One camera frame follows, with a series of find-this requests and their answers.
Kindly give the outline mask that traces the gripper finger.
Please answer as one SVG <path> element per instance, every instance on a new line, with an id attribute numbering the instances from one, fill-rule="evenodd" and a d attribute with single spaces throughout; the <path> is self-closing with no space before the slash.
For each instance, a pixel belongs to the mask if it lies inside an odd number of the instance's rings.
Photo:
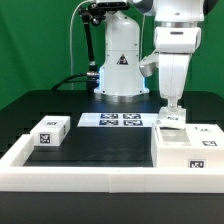
<path id="1" fill-rule="evenodd" d="M 178 110 L 178 100 L 176 97 L 170 97 L 168 99 L 168 110 L 172 112 L 176 112 Z"/>

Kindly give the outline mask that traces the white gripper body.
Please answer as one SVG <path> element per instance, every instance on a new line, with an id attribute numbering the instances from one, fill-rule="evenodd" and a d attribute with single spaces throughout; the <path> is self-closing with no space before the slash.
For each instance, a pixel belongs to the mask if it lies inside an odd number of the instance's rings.
<path id="1" fill-rule="evenodd" d="M 199 27 L 155 29 L 154 44 L 159 54 L 159 89 L 162 98 L 181 98 L 191 56 L 200 42 Z"/>

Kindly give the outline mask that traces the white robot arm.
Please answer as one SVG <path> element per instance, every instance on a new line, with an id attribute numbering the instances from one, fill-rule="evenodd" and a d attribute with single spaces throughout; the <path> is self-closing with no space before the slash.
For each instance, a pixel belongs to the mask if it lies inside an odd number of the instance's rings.
<path id="1" fill-rule="evenodd" d="M 106 14 L 105 62 L 97 94 L 134 97 L 146 93 L 143 79 L 159 70 L 159 89 L 167 109 L 178 110 L 189 62 L 201 42 L 201 28 L 218 0 L 94 0 Z M 155 51 L 139 58 L 140 28 L 123 11 L 135 6 L 155 21 Z"/>

